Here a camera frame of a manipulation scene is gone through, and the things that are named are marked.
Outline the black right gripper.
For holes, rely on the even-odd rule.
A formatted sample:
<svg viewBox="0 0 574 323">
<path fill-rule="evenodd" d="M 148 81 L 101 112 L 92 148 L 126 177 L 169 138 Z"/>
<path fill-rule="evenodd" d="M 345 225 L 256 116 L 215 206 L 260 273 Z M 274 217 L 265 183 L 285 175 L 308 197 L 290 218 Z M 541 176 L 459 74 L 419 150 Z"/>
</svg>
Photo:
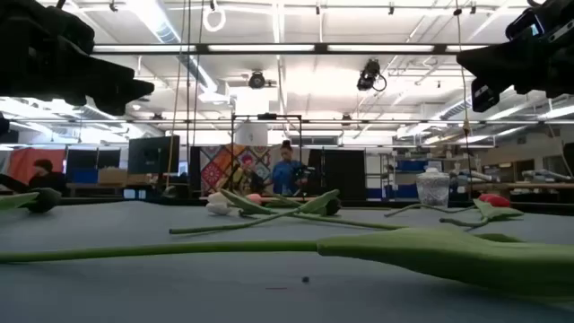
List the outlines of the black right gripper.
<svg viewBox="0 0 574 323">
<path fill-rule="evenodd" d="M 526 9 L 535 10 L 545 30 L 541 36 L 517 39 L 528 45 L 535 85 L 549 98 L 574 95 L 574 0 L 526 3 Z M 476 77 L 471 83 L 473 112 L 485 112 L 500 102 L 500 94 L 491 88 L 513 84 L 511 59 L 515 49 L 515 43 L 502 43 L 457 54 L 457 62 Z"/>
</svg>

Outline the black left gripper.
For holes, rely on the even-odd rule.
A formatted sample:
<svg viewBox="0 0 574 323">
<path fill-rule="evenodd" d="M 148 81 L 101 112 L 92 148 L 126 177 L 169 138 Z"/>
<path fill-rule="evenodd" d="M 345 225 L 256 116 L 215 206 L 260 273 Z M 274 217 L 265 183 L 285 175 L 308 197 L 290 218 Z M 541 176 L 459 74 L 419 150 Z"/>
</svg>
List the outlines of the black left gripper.
<svg viewBox="0 0 574 323">
<path fill-rule="evenodd" d="M 81 106 L 86 96 L 110 115 L 153 93 L 129 67 L 93 58 L 87 91 L 80 78 L 94 47 L 95 32 L 62 9 L 36 0 L 0 0 L 0 96 L 64 100 Z"/>
</svg>

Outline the red artificial tulip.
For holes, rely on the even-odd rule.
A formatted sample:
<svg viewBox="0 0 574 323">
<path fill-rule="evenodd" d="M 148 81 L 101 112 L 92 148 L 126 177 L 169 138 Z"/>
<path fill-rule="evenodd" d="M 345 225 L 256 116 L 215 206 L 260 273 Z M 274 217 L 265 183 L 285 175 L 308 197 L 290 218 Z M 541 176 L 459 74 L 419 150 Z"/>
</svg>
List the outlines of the red artificial tulip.
<svg viewBox="0 0 574 323">
<path fill-rule="evenodd" d="M 497 197 L 498 197 L 498 195 L 496 195 L 496 194 L 481 194 L 481 195 L 479 195 L 478 200 L 480 200 L 480 201 L 482 201 L 482 202 L 485 202 L 485 203 L 491 203 L 491 202 L 492 202 L 495 198 L 497 198 Z M 398 213 L 403 212 L 403 211 L 405 211 L 405 210 L 408 210 L 408 209 L 410 209 L 410 208 L 417 208 L 417 207 L 422 207 L 422 204 L 416 204 L 416 205 L 406 206 L 406 207 L 404 207 L 403 209 L 400 209 L 400 210 L 391 212 L 390 214 L 387 214 L 387 217 L 388 217 L 388 216 L 391 216 L 391 215 L 398 214 Z M 438 208 L 438 211 L 441 211 L 441 212 L 444 212 L 444 213 L 451 213 L 451 214 L 454 213 L 454 211 L 452 211 L 452 210 L 441 209 L 441 208 Z"/>
<path fill-rule="evenodd" d="M 478 198 L 474 200 L 474 208 L 480 213 L 480 219 L 477 222 L 464 222 L 454 218 L 440 218 L 441 223 L 453 224 L 466 228 L 479 228 L 492 222 L 512 221 L 522 216 L 524 213 L 511 207 L 510 201 L 503 196 L 498 195 L 491 203 L 485 203 Z"/>
</svg>

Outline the black artificial tulip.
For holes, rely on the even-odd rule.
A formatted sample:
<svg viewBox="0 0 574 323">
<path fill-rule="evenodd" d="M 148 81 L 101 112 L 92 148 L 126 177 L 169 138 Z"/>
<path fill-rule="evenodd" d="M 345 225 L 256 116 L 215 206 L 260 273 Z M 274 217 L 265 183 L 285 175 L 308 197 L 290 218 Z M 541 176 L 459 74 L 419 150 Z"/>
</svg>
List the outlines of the black artificial tulip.
<svg viewBox="0 0 574 323">
<path fill-rule="evenodd" d="M 44 214 L 59 205 L 62 194 L 52 188 L 36 188 L 29 193 L 0 196 L 0 212 L 26 208 L 31 213 Z"/>
<path fill-rule="evenodd" d="M 314 214 L 317 216 L 333 216 L 335 215 L 341 207 L 341 202 L 338 199 L 340 191 L 334 189 L 326 192 L 321 196 L 317 196 L 310 201 L 302 204 L 295 200 L 290 200 L 284 196 L 276 196 L 276 198 L 285 203 L 290 209 L 287 212 L 278 213 L 274 209 L 264 207 L 260 204 L 253 202 L 251 199 L 238 196 L 231 193 L 227 189 L 222 189 L 220 193 L 229 201 L 231 201 L 235 207 L 238 209 L 241 215 L 253 215 L 262 214 L 265 218 L 257 219 L 248 223 L 241 224 L 230 224 L 230 225 L 219 225 L 219 226 L 206 226 L 198 228 L 186 228 L 186 229 L 169 229 L 169 234 L 191 234 L 191 233 L 203 233 L 210 231 L 232 231 L 238 229 L 245 229 L 248 227 L 256 226 L 262 223 L 271 222 L 273 220 L 283 218 L 283 217 L 298 217 L 304 214 Z"/>
</svg>

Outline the pink artificial tulip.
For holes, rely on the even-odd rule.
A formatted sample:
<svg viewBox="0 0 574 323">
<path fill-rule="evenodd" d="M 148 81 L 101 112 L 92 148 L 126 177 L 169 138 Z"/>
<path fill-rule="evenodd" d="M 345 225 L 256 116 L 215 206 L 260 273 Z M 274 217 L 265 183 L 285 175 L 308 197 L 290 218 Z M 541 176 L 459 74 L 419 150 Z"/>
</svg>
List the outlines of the pink artificial tulip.
<svg viewBox="0 0 574 323">
<path fill-rule="evenodd" d="M 259 194 L 249 194 L 246 195 L 246 199 L 258 204 L 258 205 L 266 205 L 266 204 L 280 204 L 280 205 L 291 205 L 294 206 L 296 204 L 302 205 L 303 199 L 301 197 L 285 197 L 285 196 L 260 196 Z"/>
</svg>

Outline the large foreground green tulip stem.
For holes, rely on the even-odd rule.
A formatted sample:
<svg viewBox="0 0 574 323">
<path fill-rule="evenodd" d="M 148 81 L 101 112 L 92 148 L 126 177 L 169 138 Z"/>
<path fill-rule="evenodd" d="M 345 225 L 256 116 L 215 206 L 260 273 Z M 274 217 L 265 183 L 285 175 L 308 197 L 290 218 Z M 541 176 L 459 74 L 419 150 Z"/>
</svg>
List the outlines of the large foreground green tulip stem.
<svg viewBox="0 0 574 323">
<path fill-rule="evenodd" d="M 314 252 L 398 266 L 511 297 L 574 303 L 574 245 L 404 228 L 316 240 L 202 241 L 0 253 L 0 264 L 230 252 Z"/>
</svg>

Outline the clear cut-glass vase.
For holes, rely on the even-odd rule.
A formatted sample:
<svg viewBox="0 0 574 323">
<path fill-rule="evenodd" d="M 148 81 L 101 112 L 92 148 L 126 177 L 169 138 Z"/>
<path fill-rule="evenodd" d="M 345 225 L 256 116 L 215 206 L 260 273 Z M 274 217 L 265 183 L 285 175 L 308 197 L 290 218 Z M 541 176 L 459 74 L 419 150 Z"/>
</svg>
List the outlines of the clear cut-glass vase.
<svg viewBox="0 0 574 323">
<path fill-rule="evenodd" d="M 429 167 L 416 176 L 420 202 L 431 206 L 448 206 L 450 177 L 447 173 Z"/>
</svg>

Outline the black monitor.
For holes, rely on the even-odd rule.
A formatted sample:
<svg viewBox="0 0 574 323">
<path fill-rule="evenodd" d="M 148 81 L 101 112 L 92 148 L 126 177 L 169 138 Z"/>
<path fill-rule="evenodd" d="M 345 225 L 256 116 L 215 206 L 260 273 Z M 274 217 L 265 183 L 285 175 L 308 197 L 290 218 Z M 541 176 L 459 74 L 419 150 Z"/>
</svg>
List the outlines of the black monitor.
<svg viewBox="0 0 574 323">
<path fill-rule="evenodd" d="M 127 171 L 129 174 L 178 173 L 179 136 L 130 139 Z"/>
</svg>

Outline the cardboard box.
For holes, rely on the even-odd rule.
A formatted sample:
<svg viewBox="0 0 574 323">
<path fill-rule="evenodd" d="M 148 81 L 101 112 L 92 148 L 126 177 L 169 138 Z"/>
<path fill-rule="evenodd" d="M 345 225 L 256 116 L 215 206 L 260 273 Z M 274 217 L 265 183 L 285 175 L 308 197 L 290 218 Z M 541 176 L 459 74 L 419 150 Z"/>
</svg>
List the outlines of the cardboard box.
<svg viewBox="0 0 574 323">
<path fill-rule="evenodd" d="M 104 168 L 98 172 L 98 183 L 101 185 L 125 185 L 127 171 L 119 168 Z"/>
</svg>

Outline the blue storage bin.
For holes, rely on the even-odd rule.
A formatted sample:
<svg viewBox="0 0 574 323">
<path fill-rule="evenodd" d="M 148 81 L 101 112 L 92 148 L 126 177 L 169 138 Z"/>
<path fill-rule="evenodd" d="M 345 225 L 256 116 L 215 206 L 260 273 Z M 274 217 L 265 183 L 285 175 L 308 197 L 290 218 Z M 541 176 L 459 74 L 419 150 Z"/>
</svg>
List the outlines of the blue storage bin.
<svg viewBox="0 0 574 323">
<path fill-rule="evenodd" d="M 98 183 L 98 170 L 91 168 L 72 169 L 69 181 L 71 183 L 80 184 L 97 184 Z"/>
</svg>

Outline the blue crate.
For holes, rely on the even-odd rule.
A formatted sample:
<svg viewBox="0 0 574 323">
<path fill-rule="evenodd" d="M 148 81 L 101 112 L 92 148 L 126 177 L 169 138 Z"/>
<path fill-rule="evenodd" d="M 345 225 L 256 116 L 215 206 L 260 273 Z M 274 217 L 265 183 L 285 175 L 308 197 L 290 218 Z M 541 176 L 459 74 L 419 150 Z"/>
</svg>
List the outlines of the blue crate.
<svg viewBox="0 0 574 323">
<path fill-rule="evenodd" d="M 427 167 L 428 167 L 427 161 L 399 160 L 396 162 L 396 171 L 397 172 L 420 173 L 420 172 L 425 172 Z"/>
</svg>

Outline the wooden workbench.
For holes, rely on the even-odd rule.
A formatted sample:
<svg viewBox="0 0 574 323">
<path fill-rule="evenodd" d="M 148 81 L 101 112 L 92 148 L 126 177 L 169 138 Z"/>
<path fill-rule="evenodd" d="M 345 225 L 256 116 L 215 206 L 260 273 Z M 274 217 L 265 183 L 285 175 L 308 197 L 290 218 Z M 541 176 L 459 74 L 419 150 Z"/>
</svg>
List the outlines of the wooden workbench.
<svg viewBox="0 0 574 323">
<path fill-rule="evenodd" d="M 474 183 L 468 185 L 473 190 L 508 191 L 516 188 L 524 189 L 574 189 L 574 183 Z"/>
</svg>

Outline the seated person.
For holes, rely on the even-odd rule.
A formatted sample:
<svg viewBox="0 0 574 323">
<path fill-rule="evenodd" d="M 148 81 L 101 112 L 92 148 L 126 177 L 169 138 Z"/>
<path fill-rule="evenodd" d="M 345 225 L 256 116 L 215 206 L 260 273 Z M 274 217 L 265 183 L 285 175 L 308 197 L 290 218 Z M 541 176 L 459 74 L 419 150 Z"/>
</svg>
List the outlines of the seated person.
<svg viewBox="0 0 574 323">
<path fill-rule="evenodd" d="M 53 171 L 53 163 L 47 159 L 36 160 L 33 163 L 34 175 L 29 180 L 30 188 L 52 188 L 62 196 L 67 195 L 65 174 Z"/>
</svg>

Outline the colourful patchwork quilt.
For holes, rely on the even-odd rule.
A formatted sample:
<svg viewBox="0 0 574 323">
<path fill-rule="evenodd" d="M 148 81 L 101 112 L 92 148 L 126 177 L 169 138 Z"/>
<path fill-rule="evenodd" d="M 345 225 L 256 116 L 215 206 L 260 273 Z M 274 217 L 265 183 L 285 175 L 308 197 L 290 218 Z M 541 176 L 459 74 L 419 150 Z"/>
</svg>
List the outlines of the colourful patchwork quilt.
<svg viewBox="0 0 574 323">
<path fill-rule="evenodd" d="M 262 193 L 272 172 L 270 149 L 265 146 L 224 144 L 200 148 L 201 189 L 205 195 L 220 188 L 241 195 Z"/>
</svg>

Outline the orange-red curtain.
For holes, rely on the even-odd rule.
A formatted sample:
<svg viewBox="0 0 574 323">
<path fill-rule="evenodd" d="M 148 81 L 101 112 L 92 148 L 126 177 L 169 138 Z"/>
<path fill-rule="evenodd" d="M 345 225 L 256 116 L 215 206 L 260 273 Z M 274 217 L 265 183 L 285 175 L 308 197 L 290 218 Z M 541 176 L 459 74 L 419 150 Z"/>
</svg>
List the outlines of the orange-red curtain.
<svg viewBox="0 0 574 323">
<path fill-rule="evenodd" d="M 48 150 L 25 148 L 11 152 L 8 175 L 29 186 L 29 180 L 35 173 L 33 163 L 36 160 L 47 159 L 53 163 L 53 171 L 63 173 L 64 150 Z"/>
</svg>

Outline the black overhead light bar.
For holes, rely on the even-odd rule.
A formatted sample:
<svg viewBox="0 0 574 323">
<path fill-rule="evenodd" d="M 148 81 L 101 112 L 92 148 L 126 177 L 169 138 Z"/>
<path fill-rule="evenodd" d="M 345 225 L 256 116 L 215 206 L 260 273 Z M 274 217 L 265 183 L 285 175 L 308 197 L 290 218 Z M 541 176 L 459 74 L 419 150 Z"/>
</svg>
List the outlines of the black overhead light bar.
<svg viewBox="0 0 574 323">
<path fill-rule="evenodd" d="M 455 55 L 461 50 L 484 48 L 486 44 L 425 43 L 238 43 L 238 44 L 102 44 L 94 55 L 167 56 L 189 55 Z"/>
</svg>

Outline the black cabinet panel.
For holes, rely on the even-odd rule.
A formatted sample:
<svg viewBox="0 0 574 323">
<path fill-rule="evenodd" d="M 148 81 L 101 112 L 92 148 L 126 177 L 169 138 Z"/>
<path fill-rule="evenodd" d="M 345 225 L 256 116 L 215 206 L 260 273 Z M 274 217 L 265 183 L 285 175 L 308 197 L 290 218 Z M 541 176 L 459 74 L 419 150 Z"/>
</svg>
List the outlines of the black cabinet panel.
<svg viewBox="0 0 574 323">
<path fill-rule="evenodd" d="M 367 198 L 363 151 L 313 149 L 309 153 L 308 166 L 315 169 L 308 183 L 311 195 L 318 196 L 338 189 L 338 197 L 342 200 Z"/>
</svg>

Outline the standing person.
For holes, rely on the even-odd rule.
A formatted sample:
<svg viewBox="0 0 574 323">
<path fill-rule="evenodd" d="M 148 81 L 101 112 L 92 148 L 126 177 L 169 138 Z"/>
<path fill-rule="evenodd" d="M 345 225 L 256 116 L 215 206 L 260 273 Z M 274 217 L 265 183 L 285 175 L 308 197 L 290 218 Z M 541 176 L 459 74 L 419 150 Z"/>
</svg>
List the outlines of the standing person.
<svg viewBox="0 0 574 323">
<path fill-rule="evenodd" d="M 281 160 L 274 165 L 271 175 L 273 192 L 277 195 L 293 196 L 299 190 L 295 173 L 301 167 L 301 162 L 293 159 L 289 140 L 282 142 L 280 155 Z"/>
</svg>

